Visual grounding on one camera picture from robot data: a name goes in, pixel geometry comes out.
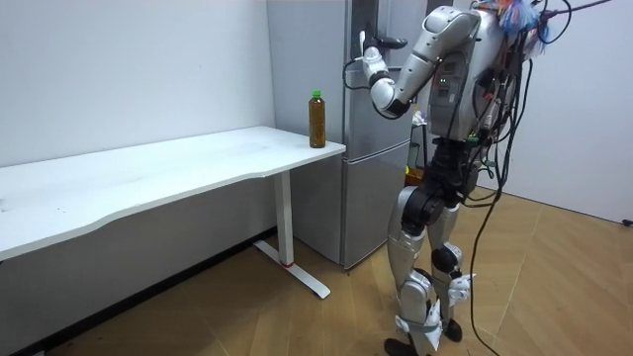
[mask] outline baseboard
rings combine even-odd
[[[150,286],[130,297],[125,298],[124,300],[111,305],[105,308],[102,311],[97,311],[96,313],[75,322],[74,324],[68,326],[67,328],[60,330],[53,335],[50,335],[38,342],[29,345],[18,352],[12,353],[10,356],[33,356],[38,352],[43,350],[50,350],[56,346],[63,344],[64,342],[69,341],[70,339],[79,336],[83,332],[88,331],[89,329],[103,323],[122,312],[126,312],[139,304],[149,300],[152,297],[155,297],[166,290],[190,279],[191,277],[206,271],[207,269],[217,265],[218,263],[232,257],[233,255],[245,250],[246,248],[252,246],[252,244],[258,240],[270,237],[277,233],[277,226],[271,227],[257,235],[248,238],[246,241],[241,242],[228,250],[225,250],[209,259],[206,259],[192,267],[187,268],[186,270],[179,272],[167,279],[156,283],[153,286]]]

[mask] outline desk leg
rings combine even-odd
[[[315,277],[295,264],[293,254],[292,206],[290,201],[290,172],[275,175],[275,204],[277,206],[277,234],[279,251],[264,241],[255,242],[255,247],[277,261],[286,271],[297,277],[321,299],[329,295],[329,289]]]

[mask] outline bottle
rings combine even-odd
[[[313,90],[313,97],[308,104],[310,114],[310,147],[325,147],[325,102],[320,97],[320,90]]]

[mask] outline robot leg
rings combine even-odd
[[[387,248],[389,262],[396,282],[399,314],[396,324],[399,330],[408,335],[409,343],[396,339],[385,341],[385,350],[392,356],[425,356],[437,349],[441,335],[439,305],[431,306],[431,276],[414,268],[426,232],[413,234],[402,229],[402,216],[405,204],[412,191],[404,188],[392,212]]]
[[[462,251],[448,239],[455,227],[459,205],[442,210],[439,219],[428,227],[431,245],[432,284],[441,304],[442,327],[446,336],[455,342],[462,340],[462,328],[453,318],[457,303],[470,295],[469,276],[461,272]]]

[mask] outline wooden floor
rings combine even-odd
[[[466,271],[486,210],[462,209],[451,241]],[[428,243],[418,267],[428,269]],[[51,356],[385,355],[397,303],[383,246],[349,272],[297,242],[332,291],[321,301],[264,254],[226,262],[52,350]],[[632,355],[633,229],[505,196],[480,243],[475,317],[500,355]],[[464,340],[437,355],[489,355]]]

